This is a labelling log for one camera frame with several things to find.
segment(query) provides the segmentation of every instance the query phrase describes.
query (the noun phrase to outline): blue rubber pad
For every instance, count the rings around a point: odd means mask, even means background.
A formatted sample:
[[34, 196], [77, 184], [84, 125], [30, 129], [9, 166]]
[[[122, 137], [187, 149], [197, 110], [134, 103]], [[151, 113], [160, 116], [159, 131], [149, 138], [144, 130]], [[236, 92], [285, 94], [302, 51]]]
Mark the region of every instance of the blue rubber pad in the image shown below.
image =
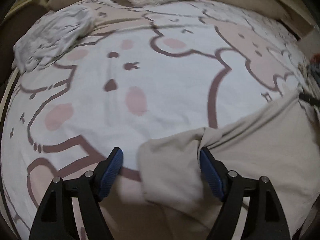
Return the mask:
[[222, 180], [203, 150], [200, 151], [200, 169], [204, 174], [213, 195], [222, 201], [224, 198]]
[[111, 187], [115, 182], [116, 176], [118, 175], [120, 168], [123, 163], [123, 152], [119, 149], [113, 159], [111, 160], [108, 168], [104, 172], [100, 182], [99, 198], [103, 199], [110, 193]]

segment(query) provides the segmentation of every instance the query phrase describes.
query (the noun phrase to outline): silver screw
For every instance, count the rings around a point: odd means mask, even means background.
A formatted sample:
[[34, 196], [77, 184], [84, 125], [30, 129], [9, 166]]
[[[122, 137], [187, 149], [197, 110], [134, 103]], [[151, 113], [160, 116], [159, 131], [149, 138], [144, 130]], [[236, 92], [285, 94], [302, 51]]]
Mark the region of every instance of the silver screw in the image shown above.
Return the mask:
[[93, 171], [86, 171], [84, 174], [85, 177], [90, 178], [93, 176]]
[[238, 173], [236, 171], [229, 171], [228, 174], [232, 178], [235, 178], [238, 175]]
[[53, 183], [58, 183], [60, 180], [61, 180], [60, 177], [54, 177], [54, 178], [52, 179], [52, 182], [53, 182]]
[[262, 176], [262, 177], [261, 177], [261, 180], [262, 180], [264, 183], [269, 182], [269, 178], [268, 178], [267, 176]]

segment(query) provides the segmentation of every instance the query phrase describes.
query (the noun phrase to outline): blanket fold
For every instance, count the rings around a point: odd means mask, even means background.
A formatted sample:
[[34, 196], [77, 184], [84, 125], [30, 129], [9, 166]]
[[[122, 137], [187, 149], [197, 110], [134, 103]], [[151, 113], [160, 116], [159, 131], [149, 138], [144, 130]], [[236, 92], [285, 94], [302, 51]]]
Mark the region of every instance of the blanket fold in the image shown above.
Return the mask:
[[[199, 128], [148, 141], [138, 150], [145, 199], [211, 228], [221, 203], [201, 179], [198, 154], [206, 146], [229, 170], [247, 178], [270, 178], [293, 235], [320, 189], [318, 127], [309, 121], [305, 107], [294, 91], [224, 128]], [[244, 225], [245, 217], [240, 216], [239, 224]], [[240, 231], [234, 239], [240, 239]]]
[[94, 28], [92, 11], [71, 5], [41, 17], [13, 46], [14, 65], [23, 74], [43, 69], [63, 55], [76, 41]]

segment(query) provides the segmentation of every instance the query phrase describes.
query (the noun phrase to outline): cartoon print bed sheet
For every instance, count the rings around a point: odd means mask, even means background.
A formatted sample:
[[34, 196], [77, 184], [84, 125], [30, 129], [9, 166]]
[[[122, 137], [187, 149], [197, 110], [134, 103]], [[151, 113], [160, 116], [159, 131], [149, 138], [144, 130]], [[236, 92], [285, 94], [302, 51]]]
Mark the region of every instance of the cartoon print bed sheet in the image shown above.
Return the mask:
[[[95, 30], [53, 65], [23, 74], [7, 111], [1, 164], [14, 223], [28, 239], [53, 177], [79, 177], [121, 147], [124, 167], [101, 204], [111, 232], [173, 239], [174, 223], [197, 223], [181, 214], [171, 223], [171, 211], [144, 201], [138, 147], [257, 111], [297, 87], [305, 57], [281, 24], [219, 2], [80, 4], [94, 11]], [[84, 240], [78, 211], [76, 222]], [[208, 231], [198, 224], [183, 237]]]

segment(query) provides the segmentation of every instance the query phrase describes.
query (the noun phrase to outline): crumpled white cloth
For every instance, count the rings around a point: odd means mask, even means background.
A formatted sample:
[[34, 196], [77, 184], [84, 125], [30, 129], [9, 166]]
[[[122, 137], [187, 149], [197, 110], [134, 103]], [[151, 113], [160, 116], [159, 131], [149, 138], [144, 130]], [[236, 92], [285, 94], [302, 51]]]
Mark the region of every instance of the crumpled white cloth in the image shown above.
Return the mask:
[[94, 28], [92, 11], [83, 5], [71, 5], [41, 17], [13, 46], [14, 65], [23, 74], [51, 65], [77, 38]]

